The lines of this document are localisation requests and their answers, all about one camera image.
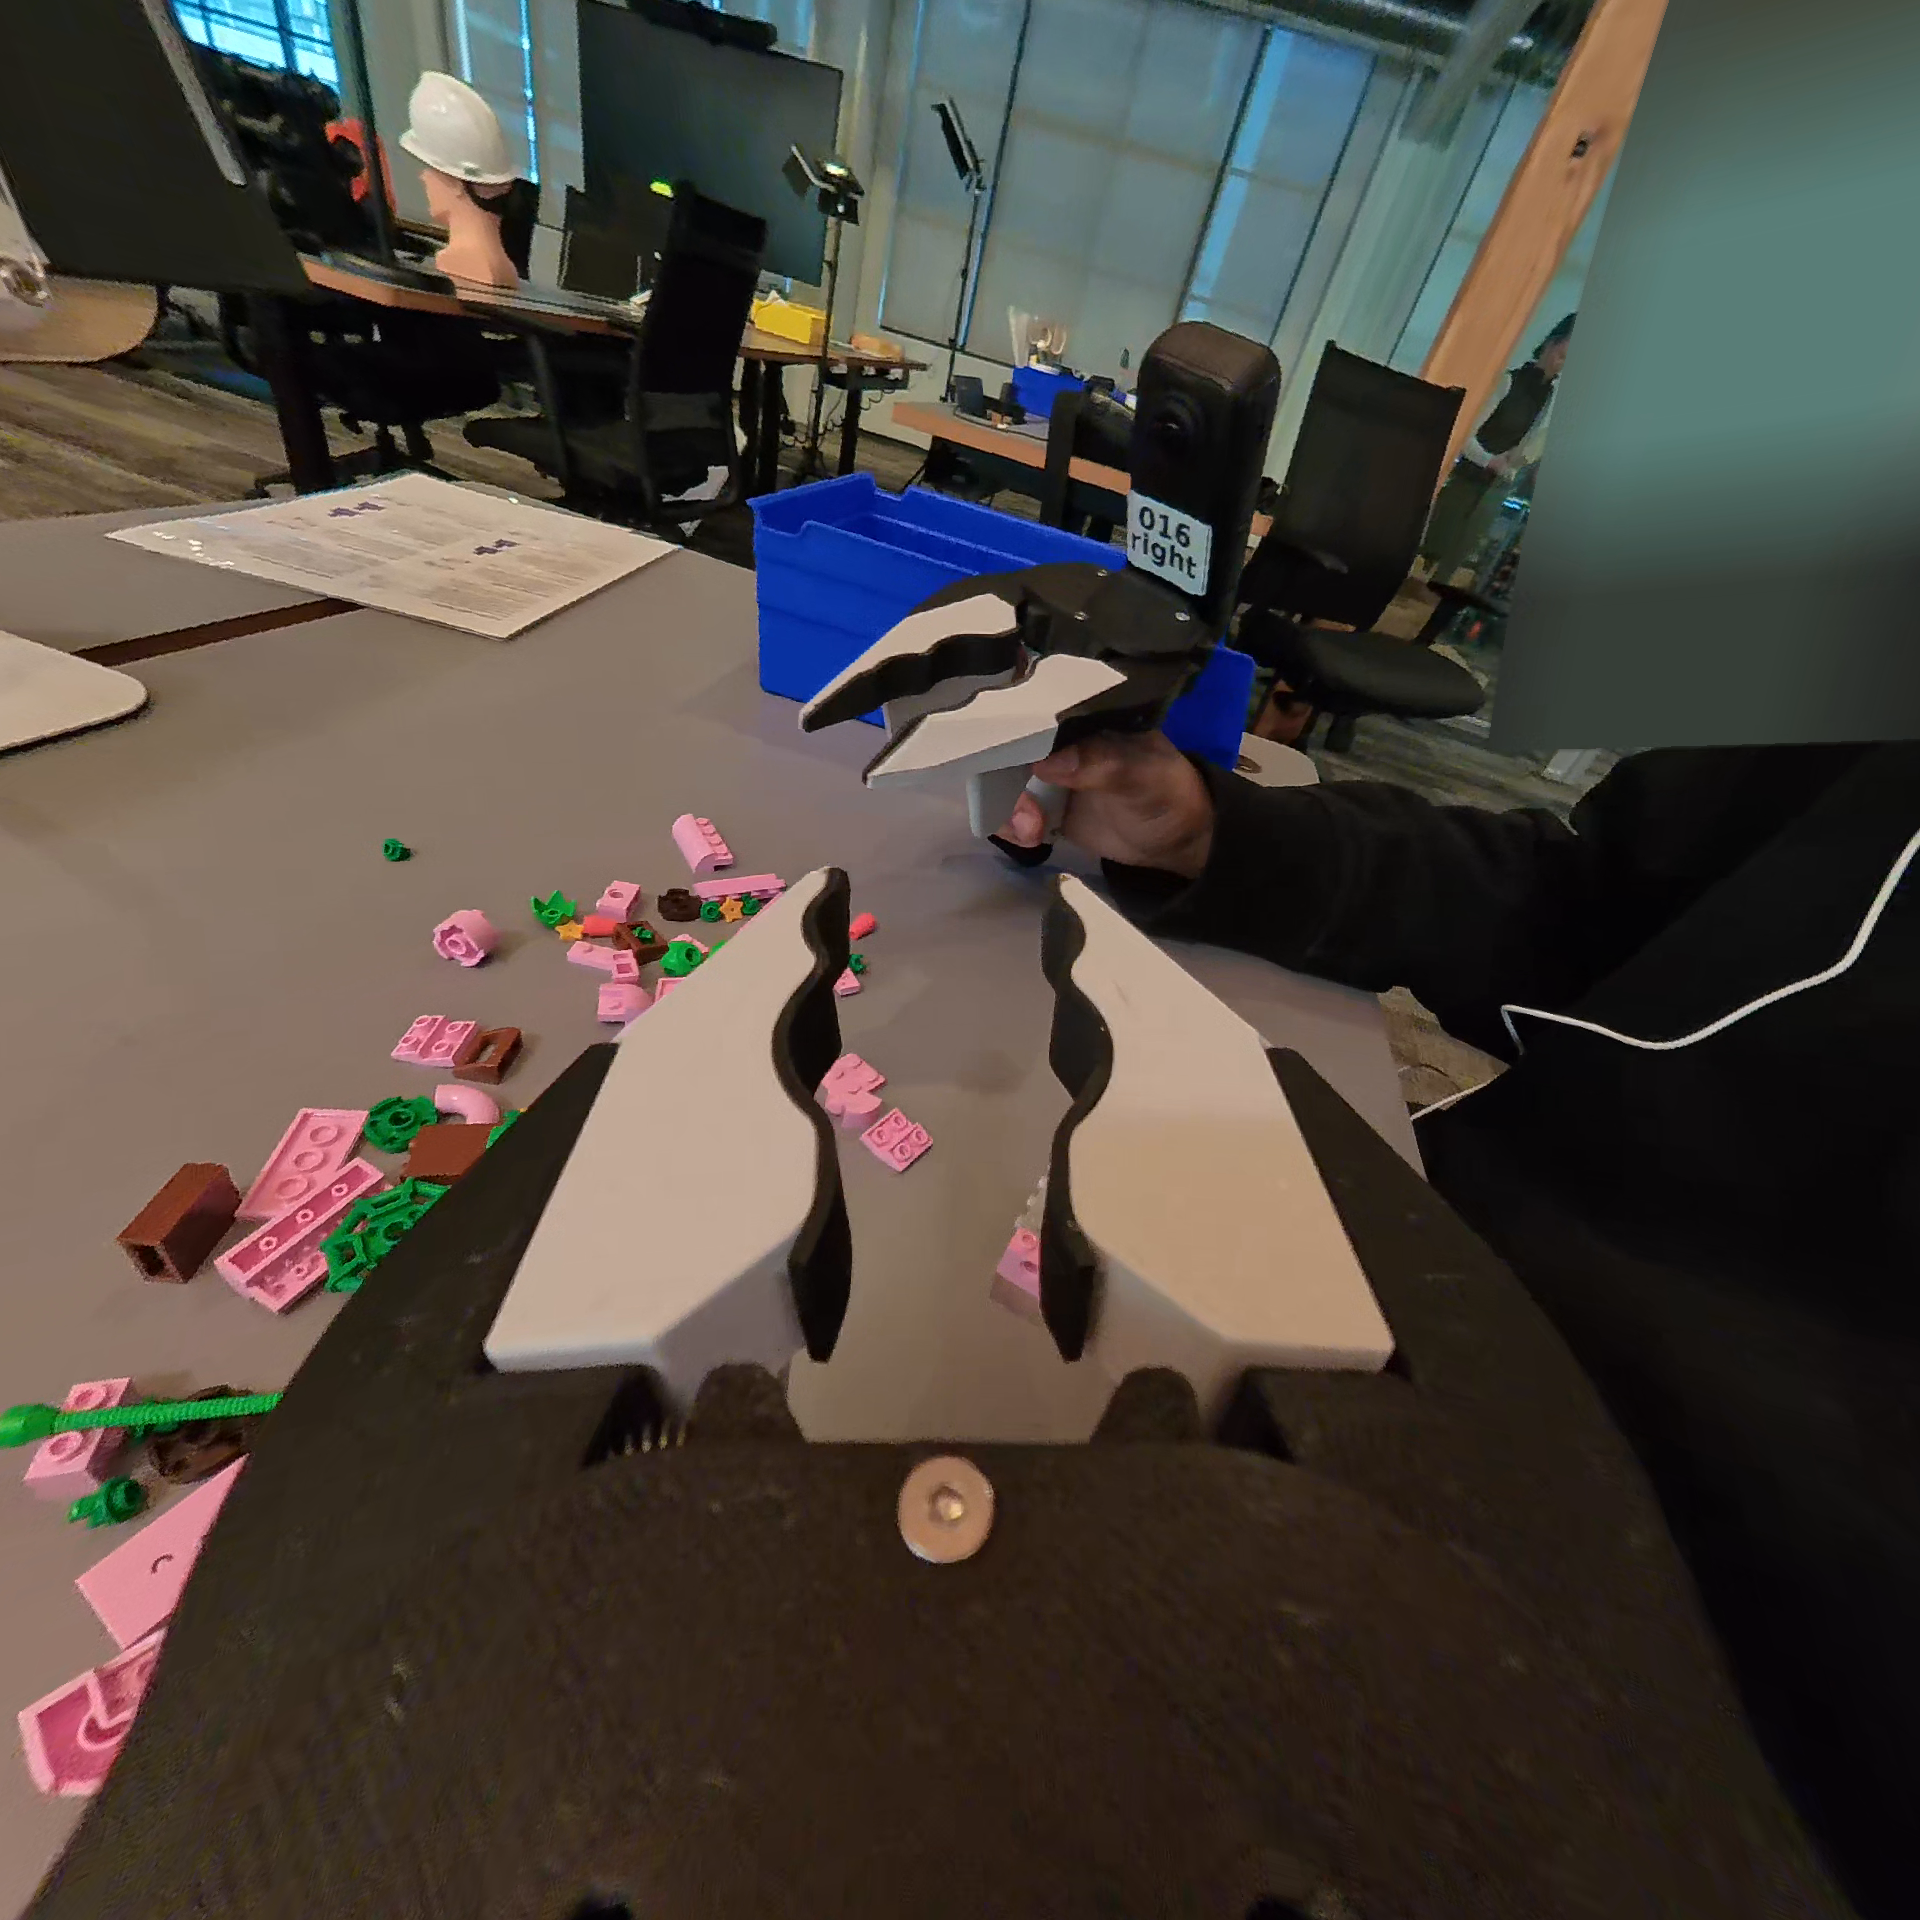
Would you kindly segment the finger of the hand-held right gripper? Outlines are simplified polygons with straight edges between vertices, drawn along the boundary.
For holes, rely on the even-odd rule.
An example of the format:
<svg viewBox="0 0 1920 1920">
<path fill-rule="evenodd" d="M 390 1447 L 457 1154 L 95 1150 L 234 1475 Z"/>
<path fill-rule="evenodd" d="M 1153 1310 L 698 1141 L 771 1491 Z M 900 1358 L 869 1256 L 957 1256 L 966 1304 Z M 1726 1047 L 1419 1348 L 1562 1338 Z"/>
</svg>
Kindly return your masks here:
<svg viewBox="0 0 1920 1920">
<path fill-rule="evenodd" d="M 1023 589 L 969 591 L 905 614 L 801 708 L 801 732 L 877 712 L 898 736 L 921 718 L 1014 685 L 1026 661 L 1021 618 Z"/>
<path fill-rule="evenodd" d="M 1034 765 L 1052 754 L 1073 711 L 1117 687 L 1126 687 L 1126 676 L 1111 662 L 1042 656 L 1013 683 L 983 687 L 957 707 L 911 718 L 887 741 L 862 782 L 877 788 Z"/>
</svg>

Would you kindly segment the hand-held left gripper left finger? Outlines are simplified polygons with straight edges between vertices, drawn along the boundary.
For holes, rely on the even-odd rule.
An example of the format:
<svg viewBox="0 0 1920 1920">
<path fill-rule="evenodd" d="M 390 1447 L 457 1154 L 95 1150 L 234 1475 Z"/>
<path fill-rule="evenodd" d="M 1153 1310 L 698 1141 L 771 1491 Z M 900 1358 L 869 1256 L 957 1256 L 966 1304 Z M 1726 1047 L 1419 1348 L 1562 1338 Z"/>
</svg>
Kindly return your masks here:
<svg viewBox="0 0 1920 1920">
<path fill-rule="evenodd" d="M 849 928 L 849 875 L 812 871 L 629 1023 L 486 1332 L 495 1371 L 699 1386 L 831 1355 L 852 1243 L 819 1085 Z"/>
</svg>

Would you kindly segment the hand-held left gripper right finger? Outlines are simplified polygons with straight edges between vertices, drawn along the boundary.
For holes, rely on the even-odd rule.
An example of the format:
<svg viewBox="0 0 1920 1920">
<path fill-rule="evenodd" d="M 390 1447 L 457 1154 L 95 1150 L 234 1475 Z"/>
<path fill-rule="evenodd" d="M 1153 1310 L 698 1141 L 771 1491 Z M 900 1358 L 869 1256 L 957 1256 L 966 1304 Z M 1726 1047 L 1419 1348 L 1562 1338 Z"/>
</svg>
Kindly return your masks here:
<svg viewBox="0 0 1920 1920">
<path fill-rule="evenodd" d="M 1050 886 L 1039 1311 L 1055 1352 L 1173 1371 L 1207 1422 L 1252 1371 L 1378 1376 L 1394 1338 L 1276 1056 L 1077 877 Z"/>
</svg>

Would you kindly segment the person's right forearm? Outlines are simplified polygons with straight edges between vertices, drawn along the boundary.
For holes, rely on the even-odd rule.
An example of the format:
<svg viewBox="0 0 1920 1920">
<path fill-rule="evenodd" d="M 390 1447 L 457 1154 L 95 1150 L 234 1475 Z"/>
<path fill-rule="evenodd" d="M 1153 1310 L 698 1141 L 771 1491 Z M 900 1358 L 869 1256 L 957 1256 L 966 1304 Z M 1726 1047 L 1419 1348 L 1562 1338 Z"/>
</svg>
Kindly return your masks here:
<svg viewBox="0 0 1920 1920">
<path fill-rule="evenodd" d="M 1186 851 L 1111 840 L 1116 902 L 1171 939 L 1340 988 L 1405 992 L 1457 1039 L 1513 1058 L 1507 1003 L 1569 1011 L 1643 939 L 1605 839 L 1549 812 L 1439 804 L 1381 782 L 1197 776 Z"/>
</svg>

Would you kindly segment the blue plastic bin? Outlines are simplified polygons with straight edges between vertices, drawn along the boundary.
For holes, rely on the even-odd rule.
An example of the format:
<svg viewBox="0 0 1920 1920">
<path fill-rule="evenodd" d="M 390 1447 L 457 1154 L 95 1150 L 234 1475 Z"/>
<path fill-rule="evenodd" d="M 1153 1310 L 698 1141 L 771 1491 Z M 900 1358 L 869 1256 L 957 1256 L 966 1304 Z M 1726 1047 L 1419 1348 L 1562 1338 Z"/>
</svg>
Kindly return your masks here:
<svg viewBox="0 0 1920 1920">
<path fill-rule="evenodd" d="M 810 704 L 841 680 L 873 645 L 923 603 L 966 602 L 975 575 L 1039 564 L 1092 564 L 1119 571 L 1131 549 L 1070 535 L 1039 522 L 910 486 L 892 493 L 860 471 L 829 483 L 759 496 L 754 567 L 759 610 L 759 683 Z M 1186 754 L 1233 770 L 1254 687 L 1254 661 L 1221 632 L 1195 680 L 1171 704 L 1164 732 Z M 860 711 L 873 724 L 963 704 L 975 687 L 1013 674 L 963 668 L 918 699 Z"/>
</svg>

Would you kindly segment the wooden office desk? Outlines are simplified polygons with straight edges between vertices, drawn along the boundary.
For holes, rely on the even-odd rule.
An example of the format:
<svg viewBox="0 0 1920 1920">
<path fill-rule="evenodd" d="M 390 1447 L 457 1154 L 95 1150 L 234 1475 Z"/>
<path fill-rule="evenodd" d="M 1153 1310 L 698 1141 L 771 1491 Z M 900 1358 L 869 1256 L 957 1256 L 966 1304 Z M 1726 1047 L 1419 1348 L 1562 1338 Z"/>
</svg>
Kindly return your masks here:
<svg viewBox="0 0 1920 1920">
<path fill-rule="evenodd" d="M 1130 475 L 1116 463 L 1077 451 L 1058 486 L 1050 479 L 1050 446 L 1037 430 L 955 414 L 934 400 L 897 400 L 892 427 L 923 436 L 921 479 L 931 490 L 972 496 L 983 506 L 1002 496 L 1014 511 L 1073 535 L 1116 544 L 1126 522 Z"/>
<path fill-rule="evenodd" d="M 310 296 L 349 296 L 387 312 L 406 311 L 438 320 L 471 320 L 519 336 L 551 331 L 615 339 L 641 330 L 641 307 L 635 302 L 611 302 L 535 284 L 491 290 L 474 280 L 387 267 L 363 255 L 299 255 L 299 264 Z M 303 296 L 244 294 L 244 308 L 259 372 L 271 390 L 292 490 L 302 496 L 333 490 L 339 475 L 314 380 L 309 349 L 314 323 L 306 316 Z M 875 380 L 929 367 L 926 360 L 905 357 L 887 343 L 858 347 L 827 341 L 810 351 L 801 343 L 761 327 L 742 330 L 737 357 L 745 367 L 745 394 L 749 398 L 745 427 L 751 455 L 748 463 L 749 496 L 778 490 L 779 372 L 786 367 L 812 367 L 815 374 L 837 370 L 849 382 L 849 402 L 858 404 L 858 394 Z"/>
</svg>

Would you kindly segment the pile of pink toy bricks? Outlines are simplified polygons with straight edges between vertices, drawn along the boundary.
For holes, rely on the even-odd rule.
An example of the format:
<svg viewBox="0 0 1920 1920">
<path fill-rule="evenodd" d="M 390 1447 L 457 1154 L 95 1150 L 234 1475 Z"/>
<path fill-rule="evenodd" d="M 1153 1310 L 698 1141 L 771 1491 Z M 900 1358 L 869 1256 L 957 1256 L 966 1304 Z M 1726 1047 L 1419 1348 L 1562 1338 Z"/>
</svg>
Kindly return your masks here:
<svg viewBox="0 0 1920 1920">
<path fill-rule="evenodd" d="M 149 823 L 92 879 L 5 830 L 5 1402 L 269 1386 L 321 1338 L 342 1176 L 405 1160 L 367 1114 L 457 1080 L 393 1029 L 530 1029 L 511 1106 L 595 1036 L 557 939 L 508 919 L 521 847 L 469 827 L 430 875 L 289 843 L 254 891 L 236 855 L 207 879 L 203 830 L 161 855 Z"/>
</svg>

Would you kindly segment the brown hollow box brick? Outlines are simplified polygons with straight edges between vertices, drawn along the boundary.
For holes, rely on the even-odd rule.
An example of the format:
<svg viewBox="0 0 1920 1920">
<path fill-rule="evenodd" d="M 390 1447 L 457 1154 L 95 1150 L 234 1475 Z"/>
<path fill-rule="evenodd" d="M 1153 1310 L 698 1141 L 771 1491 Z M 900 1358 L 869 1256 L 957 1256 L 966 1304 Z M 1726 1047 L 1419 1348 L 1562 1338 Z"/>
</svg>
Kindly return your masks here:
<svg viewBox="0 0 1920 1920">
<path fill-rule="evenodd" d="M 189 1282 L 229 1235 L 239 1191 L 221 1163 L 182 1163 L 116 1235 L 149 1282 Z"/>
</svg>

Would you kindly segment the black light stand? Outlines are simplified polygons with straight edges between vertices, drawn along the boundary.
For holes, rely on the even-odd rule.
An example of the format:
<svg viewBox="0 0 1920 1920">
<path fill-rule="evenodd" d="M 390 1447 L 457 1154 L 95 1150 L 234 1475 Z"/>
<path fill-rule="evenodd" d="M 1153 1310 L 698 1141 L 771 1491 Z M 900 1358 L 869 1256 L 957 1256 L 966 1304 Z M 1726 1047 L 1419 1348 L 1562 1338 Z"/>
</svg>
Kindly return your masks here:
<svg viewBox="0 0 1920 1920">
<path fill-rule="evenodd" d="M 815 351 L 813 394 L 806 411 L 806 434 L 796 469 L 796 479 L 810 483 L 827 477 L 826 466 L 826 388 L 831 370 L 831 312 L 837 302 L 837 280 L 841 272 L 841 254 L 846 228 L 858 227 L 860 203 L 866 195 L 854 171 L 837 155 L 810 155 L 802 147 L 791 147 L 783 163 L 783 178 L 793 195 L 812 200 L 823 213 L 826 222 L 826 254 L 823 254 L 823 339 Z"/>
<path fill-rule="evenodd" d="M 957 380 L 957 357 L 969 336 L 969 317 L 975 296 L 975 272 L 981 259 L 981 243 L 983 228 L 988 222 L 988 203 L 991 195 L 991 178 L 990 167 L 981 157 L 981 150 L 969 132 L 965 115 L 953 96 L 941 96 L 933 103 L 933 115 L 938 128 L 943 140 L 943 148 L 959 183 L 963 191 L 966 195 L 966 232 L 963 259 L 955 275 L 953 299 L 951 299 L 951 323 L 947 331 L 947 366 L 943 366 L 943 384 L 941 384 L 941 404 L 953 407 L 955 400 L 955 380 Z"/>
</svg>

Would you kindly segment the printed paper sheet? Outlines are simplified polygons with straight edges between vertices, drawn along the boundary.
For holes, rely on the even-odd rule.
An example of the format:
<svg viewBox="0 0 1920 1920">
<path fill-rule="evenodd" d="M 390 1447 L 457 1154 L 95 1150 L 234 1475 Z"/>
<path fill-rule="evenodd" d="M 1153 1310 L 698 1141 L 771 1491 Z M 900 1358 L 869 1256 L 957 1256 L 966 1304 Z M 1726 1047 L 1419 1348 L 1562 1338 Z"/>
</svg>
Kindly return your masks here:
<svg viewBox="0 0 1920 1920">
<path fill-rule="evenodd" d="M 516 493 L 419 471 L 111 533 L 167 559 L 511 639 L 677 550 Z"/>
</svg>

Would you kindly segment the large black monitor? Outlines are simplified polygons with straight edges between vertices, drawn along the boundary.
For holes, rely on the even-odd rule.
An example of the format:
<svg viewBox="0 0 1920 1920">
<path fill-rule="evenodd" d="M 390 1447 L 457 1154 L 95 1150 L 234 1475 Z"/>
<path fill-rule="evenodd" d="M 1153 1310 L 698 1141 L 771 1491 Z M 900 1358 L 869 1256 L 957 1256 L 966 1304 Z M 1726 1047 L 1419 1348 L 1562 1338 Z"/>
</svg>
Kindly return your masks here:
<svg viewBox="0 0 1920 1920">
<path fill-rule="evenodd" d="M 827 220 L 783 176 L 793 150 L 839 154 L 843 74 L 748 43 L 737 28 L 667 22 L 662 4 L 575 12 L 583 188 L 597 200 L 693 183 L 766 224 L 761 270 L 826 278 Z"/>
</svg>

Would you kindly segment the long green toy stem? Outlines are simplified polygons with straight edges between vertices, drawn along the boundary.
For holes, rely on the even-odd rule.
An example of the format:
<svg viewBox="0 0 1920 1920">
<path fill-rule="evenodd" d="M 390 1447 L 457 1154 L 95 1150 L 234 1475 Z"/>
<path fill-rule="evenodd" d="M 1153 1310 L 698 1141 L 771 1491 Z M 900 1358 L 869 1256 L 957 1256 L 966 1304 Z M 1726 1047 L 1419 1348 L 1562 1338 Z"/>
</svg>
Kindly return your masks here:
<svg viewBox="0 0 1920 1920">
<path fill-rule="evenodd" d="M 179 1402 L 125 1402 L 111 1405 L 14 1403 L 3 1413 L 3 1448 L 47 1444 L 69 1432 L 174 1430 L 186 1424 L 255 1419 L 284 1402 L 281 1391 L 226 1394 Z"/>
</svg>

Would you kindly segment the mannequin head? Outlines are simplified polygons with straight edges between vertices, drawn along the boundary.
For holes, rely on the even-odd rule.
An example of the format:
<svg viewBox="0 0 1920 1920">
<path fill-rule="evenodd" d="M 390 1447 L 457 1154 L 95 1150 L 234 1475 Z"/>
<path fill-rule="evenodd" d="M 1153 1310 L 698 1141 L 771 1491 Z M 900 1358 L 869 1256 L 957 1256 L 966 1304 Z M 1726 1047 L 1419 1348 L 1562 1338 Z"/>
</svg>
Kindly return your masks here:
<svg viewBox="0 0 1920 1920">
<path fill-rule="evenodd" d="M 436 270 L 475 287 L 498 292 L 519 287 L 521 277 L 503 240 L 503 213 L 516 180 L 471 183 L 436 167 L 423 167 L 421 178 L 428 206 L 447 232 L 446 246 L 434 259 Z"/>
</svg>

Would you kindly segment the white hard hat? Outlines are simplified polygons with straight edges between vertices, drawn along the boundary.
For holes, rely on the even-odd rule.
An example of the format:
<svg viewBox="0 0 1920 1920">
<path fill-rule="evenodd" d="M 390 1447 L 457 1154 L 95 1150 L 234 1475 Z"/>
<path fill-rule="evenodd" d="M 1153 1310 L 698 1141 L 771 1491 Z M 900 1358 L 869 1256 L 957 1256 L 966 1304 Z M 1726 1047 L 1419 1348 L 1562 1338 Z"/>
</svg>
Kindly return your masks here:
<svg viewBox="0 0 1920 1920">
<path fill-rule="evenodd" d="M 493 108 L 475 87 L 426 68 L 406 103 L 401 147 L 428 171 L 466 184 L 511 184 L 516 164 Z"/>
</svg>

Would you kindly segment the white book stand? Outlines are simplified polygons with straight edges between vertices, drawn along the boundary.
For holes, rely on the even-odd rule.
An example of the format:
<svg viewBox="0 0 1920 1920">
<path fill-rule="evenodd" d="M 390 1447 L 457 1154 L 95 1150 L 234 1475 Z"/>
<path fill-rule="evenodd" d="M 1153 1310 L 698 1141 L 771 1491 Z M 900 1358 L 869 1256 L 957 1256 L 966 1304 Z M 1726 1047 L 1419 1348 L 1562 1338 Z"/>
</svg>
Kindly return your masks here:
<svg viewBox="0 0 1920 1920">
<path fill-rule="evenodd" d="M 3 360 L 95 366 L 154 331 L 151 286 L 60 277 L 3 180 Z M 3 632 L 3 751 L 142 712 L 149 690 L 125 671 Z"/>
</svg>

